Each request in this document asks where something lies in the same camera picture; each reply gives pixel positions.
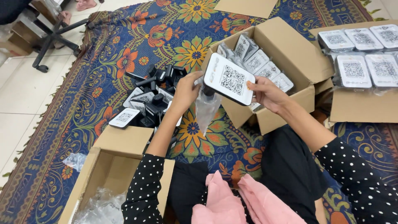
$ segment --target person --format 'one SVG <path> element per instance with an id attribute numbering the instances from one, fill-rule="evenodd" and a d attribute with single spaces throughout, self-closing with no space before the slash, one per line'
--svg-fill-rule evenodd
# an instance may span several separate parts
<path id="1" fill-rule="evenodd" d="M 157 193 L 161 189 L 159 180 L 164 157 L 177 121 L 198 96 L 200 86 L 193 87 L 193 83 L 201 75 L 200 72 L 190 73 L 179 81 L 173 103 L 135 171 L 122 204 L 126 224 L 163 223 L 157 208 Z M 247 86 L 254 91 L 253 102 L 278 114 L 290 126 L 270 133 L 270 143 L 261 160 L 261 184 L 306 223 L 325 224 L 321 196 L 327 184 L 312 158 L 314 153 L 331 176 L 341 183 L 341 191 L 348 196 L 357 223 L 398 224 L 396 189 L 384 184 L 351 146 L 317 122 L 269 79 L 256 77 L 256 82 L 248 82 Z M 205 162 L 176 162 L 168 203 L 180 223 L 191 223 L 196 204 L 206 205 L 208 174 Z M 239 196 L 239 193 L 235 191 L 234 195 Z M 242 205 L 247 223 L 253 223 L 244 200 Z"/>

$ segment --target pink cloth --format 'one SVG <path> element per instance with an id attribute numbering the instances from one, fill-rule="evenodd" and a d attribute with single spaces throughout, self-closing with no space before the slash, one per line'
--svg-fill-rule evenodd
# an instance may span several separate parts
<path id="1" fill-rule="evenodd" d="M 206 178 L 209 187 L 206 206 L 193 207 L 192 224 L 246 224 L 240 199 L 233 195 L 219 171 Z M 239 181 L 239 193 L 255 224 L 305 224 L 305 221 L 266 186 L 246 174 Z"/>

